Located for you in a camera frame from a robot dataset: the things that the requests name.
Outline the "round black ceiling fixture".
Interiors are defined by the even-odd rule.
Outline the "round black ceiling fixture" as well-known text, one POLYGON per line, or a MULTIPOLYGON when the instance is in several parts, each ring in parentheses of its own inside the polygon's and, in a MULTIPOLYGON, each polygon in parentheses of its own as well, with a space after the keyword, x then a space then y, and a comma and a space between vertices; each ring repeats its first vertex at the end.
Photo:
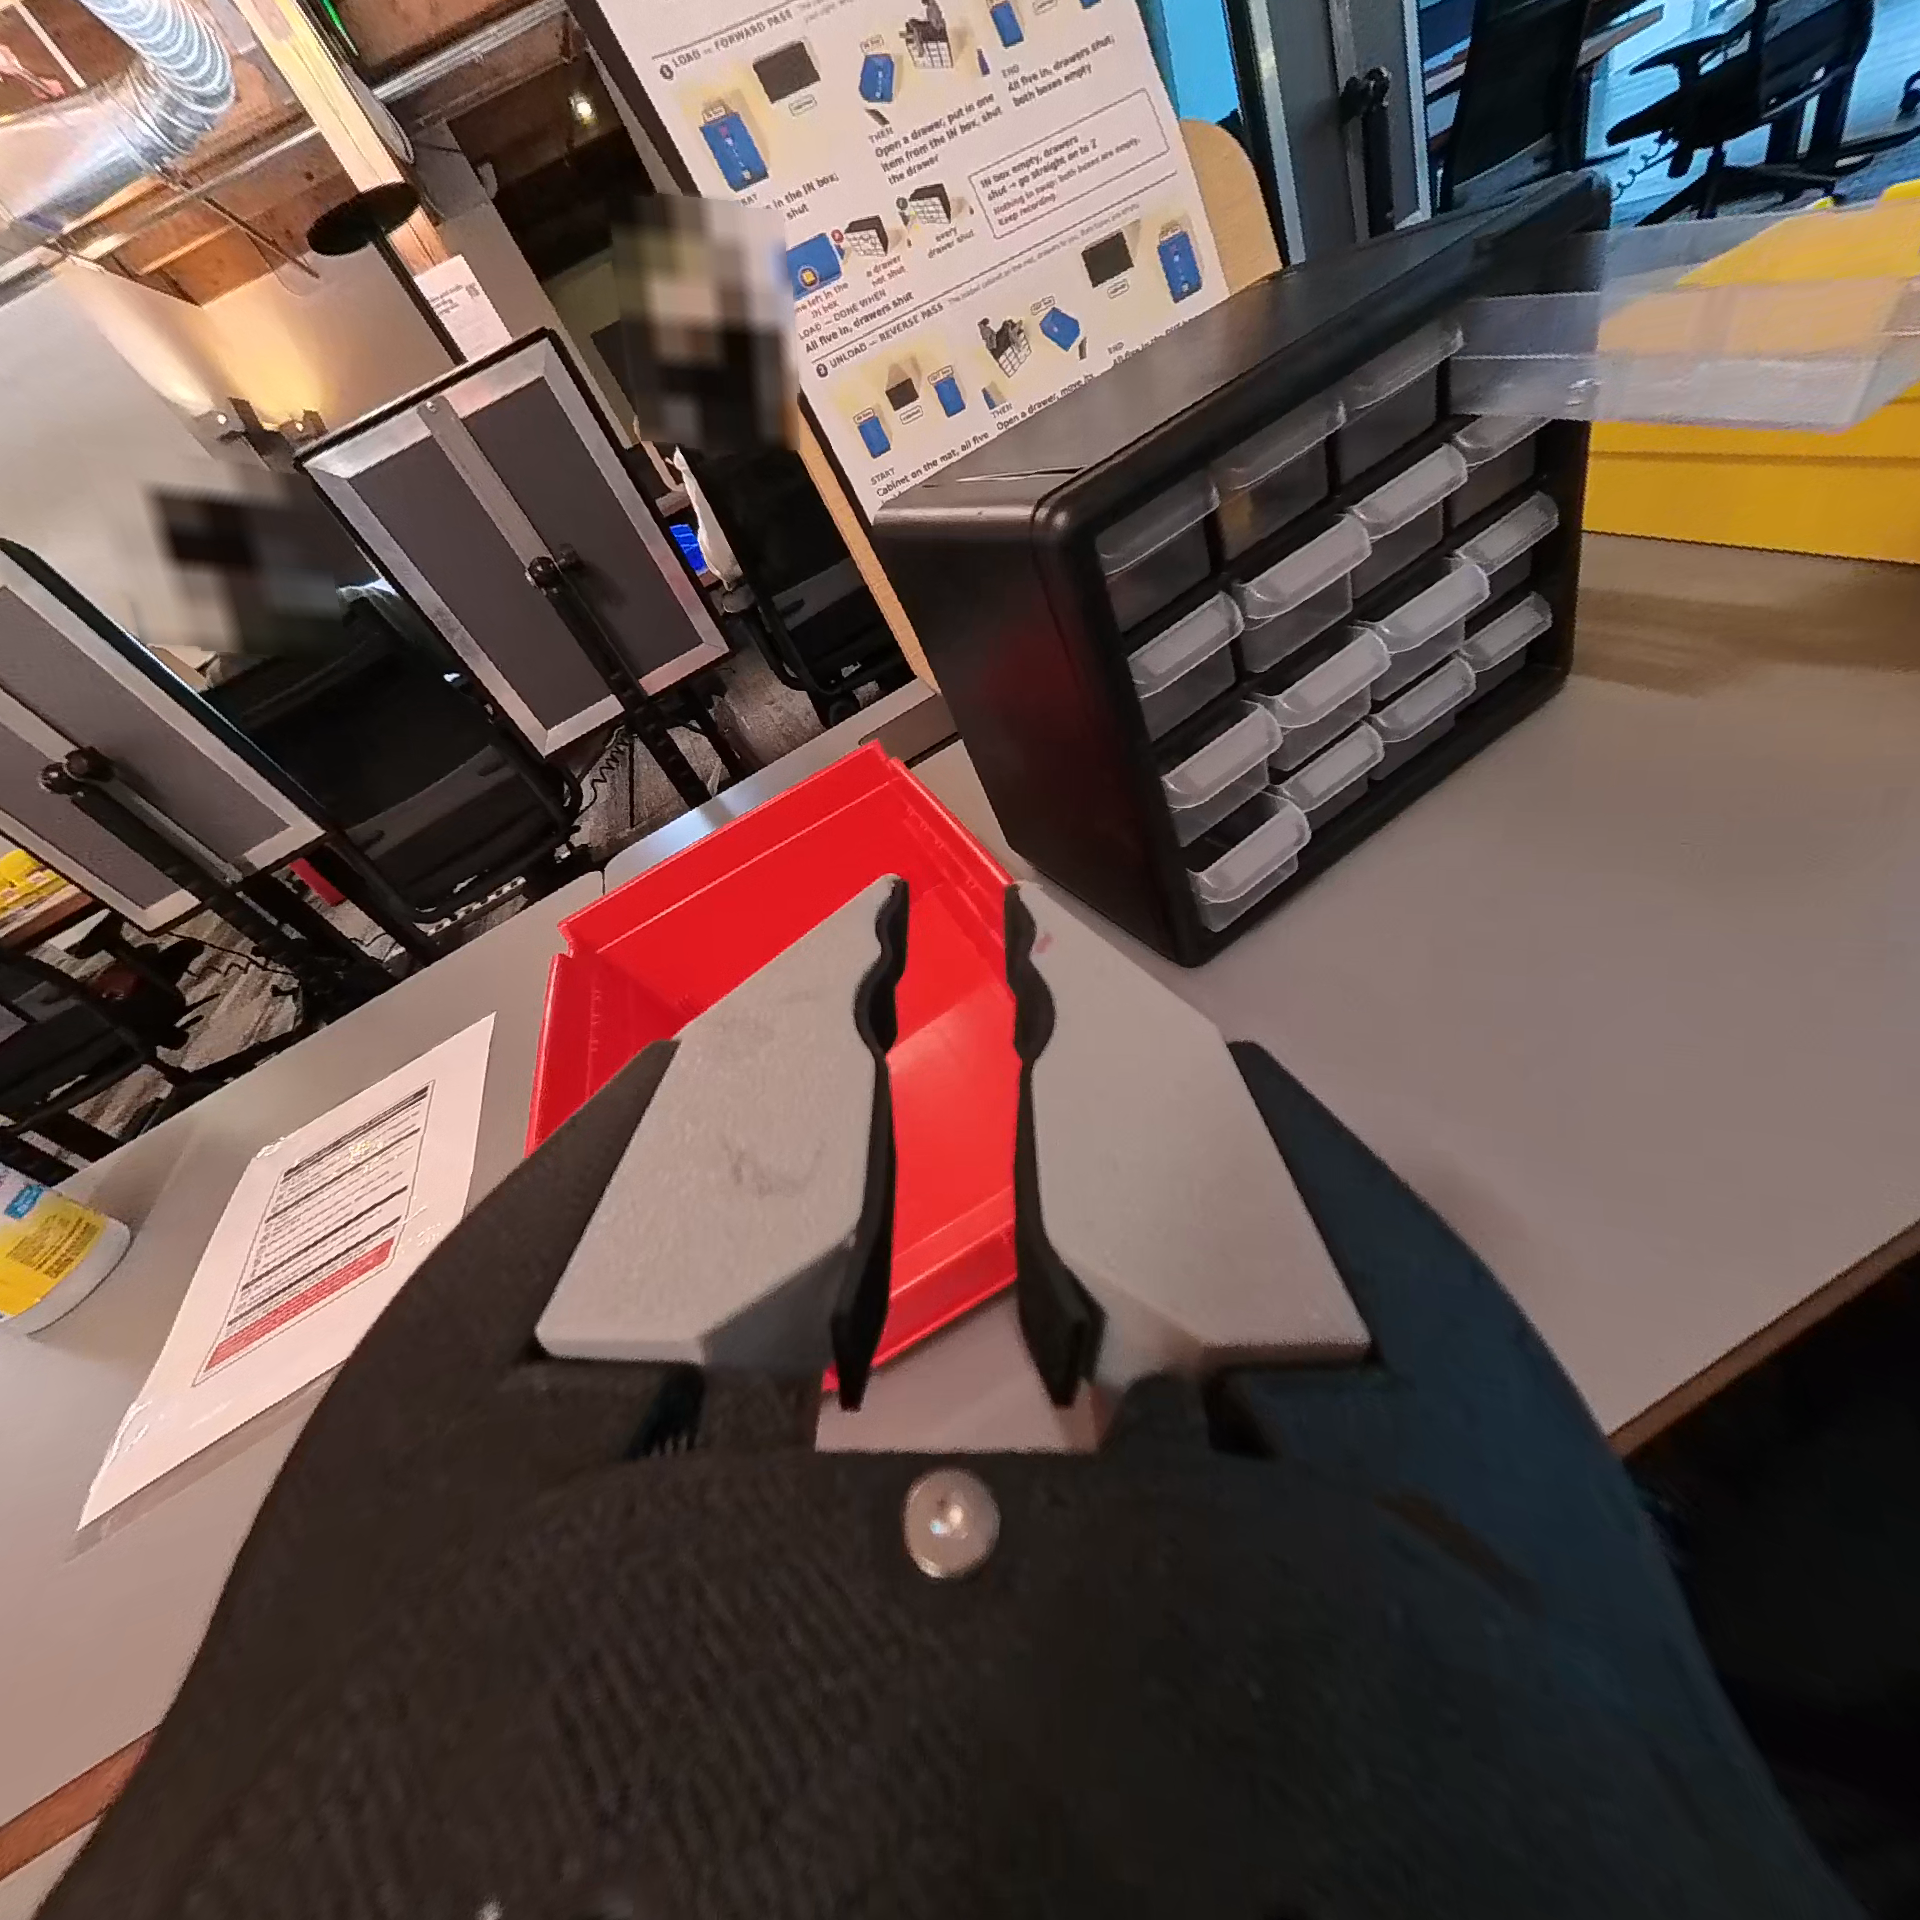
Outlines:
POLYGON ((312 222, 307 249, 321 258, 348 258, 365 250, 387 258, 395 253, 393 234, 419 211, 420 196, 404 180, 363 189, 312 222))

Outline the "black panel on stand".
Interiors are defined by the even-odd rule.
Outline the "black panel on stand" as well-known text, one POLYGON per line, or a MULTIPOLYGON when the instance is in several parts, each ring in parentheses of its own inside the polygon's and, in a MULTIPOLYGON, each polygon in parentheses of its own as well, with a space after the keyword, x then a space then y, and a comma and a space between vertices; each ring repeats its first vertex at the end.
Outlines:
POLYGON ((692 701, 728 641, 554 331, 322 436, 298 469, 543 760, 620 724, 699 808, 713 786, 684 726, 742 774, 692 701))
POLYGON ((5 541, 2 830, 139 933, 274 877, 328 827, 200 693, 5 541))

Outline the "instruction poster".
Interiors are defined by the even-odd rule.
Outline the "instruction poster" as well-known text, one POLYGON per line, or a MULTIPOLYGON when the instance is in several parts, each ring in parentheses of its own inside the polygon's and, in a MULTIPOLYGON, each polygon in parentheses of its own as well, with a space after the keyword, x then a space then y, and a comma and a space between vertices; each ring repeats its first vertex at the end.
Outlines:
POLYGON ((778 222, 864 519, 1230 294, 1139 4, 599 15, 692 191, 778 222))

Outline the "wooden board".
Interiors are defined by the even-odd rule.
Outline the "wooden board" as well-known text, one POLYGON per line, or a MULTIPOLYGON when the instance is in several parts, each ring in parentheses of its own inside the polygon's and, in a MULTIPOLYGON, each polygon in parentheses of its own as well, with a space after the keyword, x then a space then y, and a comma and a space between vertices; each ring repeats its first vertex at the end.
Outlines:
POLYGON ((1229 297, 1285 272, 1285 250, 1254 160, 1237 134, 1184 116, 1181 134, 1229 297))

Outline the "yellow plastic bin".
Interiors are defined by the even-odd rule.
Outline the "yellow plastic bin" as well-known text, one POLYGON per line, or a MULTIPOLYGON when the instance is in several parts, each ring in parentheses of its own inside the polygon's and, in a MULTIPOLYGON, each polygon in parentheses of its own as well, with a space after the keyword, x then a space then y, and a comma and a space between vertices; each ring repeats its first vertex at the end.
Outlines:
POLYGON ((1589 532, 1919 564, 1919 391, 1836 432, 1601 425, 1589 532))

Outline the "red plastic bin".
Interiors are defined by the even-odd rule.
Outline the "red plastic bin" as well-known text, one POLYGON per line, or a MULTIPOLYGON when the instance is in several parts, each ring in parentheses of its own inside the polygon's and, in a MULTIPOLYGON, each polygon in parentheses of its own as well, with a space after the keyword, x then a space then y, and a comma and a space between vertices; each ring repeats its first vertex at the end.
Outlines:
POLYGON ((898 1141, 888 1367, 1016 1278, 1021 1063, 1004 966, 1011 877, 923 780, 869 745, 560 924, 524 1153, 649 1044, 740 987, 869 885, 908 886, 888 1052, 898 1141))

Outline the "clear plastic drawer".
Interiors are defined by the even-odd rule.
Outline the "clear plastic drawer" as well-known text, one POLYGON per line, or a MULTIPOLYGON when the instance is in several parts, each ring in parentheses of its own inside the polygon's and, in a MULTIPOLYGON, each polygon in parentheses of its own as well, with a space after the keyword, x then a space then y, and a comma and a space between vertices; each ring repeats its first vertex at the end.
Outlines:
POLYGON ((1839 435, 1916 388, 1919 204, 1514 246, 1459 331, 1468 417, 1839 435))

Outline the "yellow label container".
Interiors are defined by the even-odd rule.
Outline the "yellow label container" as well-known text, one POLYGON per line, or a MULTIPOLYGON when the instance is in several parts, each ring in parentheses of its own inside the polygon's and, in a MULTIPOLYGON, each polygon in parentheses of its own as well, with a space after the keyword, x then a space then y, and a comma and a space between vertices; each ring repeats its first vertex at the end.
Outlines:
POLYGON ((132 1230, 60 1187, 2 1169, 2 1328, 37 1334, 78 1309, 132 1247, 132 1230))

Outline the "black drawer cabinet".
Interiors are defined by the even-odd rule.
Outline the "black drawer cabinet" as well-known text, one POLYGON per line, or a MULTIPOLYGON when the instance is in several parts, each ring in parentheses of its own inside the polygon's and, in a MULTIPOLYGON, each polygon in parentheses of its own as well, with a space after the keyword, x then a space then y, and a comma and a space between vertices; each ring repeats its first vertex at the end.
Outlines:
POLYGON ((1562 691, 1589 430, 1471 395, 1471 309, 1596 172, 1265 276, 878 515, 1022 862, 1186 968, 1562 691))

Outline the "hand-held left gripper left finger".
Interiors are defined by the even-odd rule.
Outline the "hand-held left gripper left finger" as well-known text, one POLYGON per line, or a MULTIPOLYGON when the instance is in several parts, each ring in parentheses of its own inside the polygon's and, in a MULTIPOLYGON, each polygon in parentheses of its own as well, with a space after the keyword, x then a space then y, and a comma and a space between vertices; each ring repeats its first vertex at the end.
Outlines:
POLYGON ((652 1090, 536 1341, 572 1363, 835 1382, 883 1342, 910 888, 885 875, 643 1052, 652 1090))

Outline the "silver air duct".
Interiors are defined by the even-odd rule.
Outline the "silver air duct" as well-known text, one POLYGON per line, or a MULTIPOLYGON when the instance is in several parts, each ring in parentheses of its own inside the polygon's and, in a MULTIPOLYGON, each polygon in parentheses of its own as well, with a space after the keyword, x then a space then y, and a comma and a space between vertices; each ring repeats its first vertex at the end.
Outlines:
POLYGON ((67 228, 187 160, 237 105, 229 43, 189 2, 89 2, 129 64, 56 103, 5 116, 5 219, 67 228))

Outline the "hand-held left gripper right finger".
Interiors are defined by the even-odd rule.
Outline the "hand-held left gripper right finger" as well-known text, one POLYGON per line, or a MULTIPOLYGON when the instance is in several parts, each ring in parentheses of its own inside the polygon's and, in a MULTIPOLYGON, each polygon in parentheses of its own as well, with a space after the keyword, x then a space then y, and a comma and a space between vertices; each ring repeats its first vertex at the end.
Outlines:
POLYGON ((1016 1310, 1048 1401, 1369 1357, 1218 1026, 1034 883, 1007 890, 1004 961, 1016 1310))

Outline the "printed instruction sheet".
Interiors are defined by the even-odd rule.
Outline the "printed instruction sheet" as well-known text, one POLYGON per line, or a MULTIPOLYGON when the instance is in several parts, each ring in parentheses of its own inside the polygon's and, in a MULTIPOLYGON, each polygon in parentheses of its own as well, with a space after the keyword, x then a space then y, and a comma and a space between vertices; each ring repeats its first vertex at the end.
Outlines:
POLYGON ((494 1015, 262 1146, 84 1501, 91 1531, 333 1377, 469 1212, 494 1015))

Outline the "white wall notice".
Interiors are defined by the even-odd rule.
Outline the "white wall notice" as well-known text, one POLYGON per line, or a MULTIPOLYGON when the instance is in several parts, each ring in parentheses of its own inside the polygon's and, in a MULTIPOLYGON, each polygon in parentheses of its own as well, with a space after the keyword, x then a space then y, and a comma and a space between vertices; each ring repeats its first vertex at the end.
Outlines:
POLYGON ((513 329, 502 321, 464 254, 454 253, 420 270, 413 276, 413 287, 464 362, 514 345, 513 329))

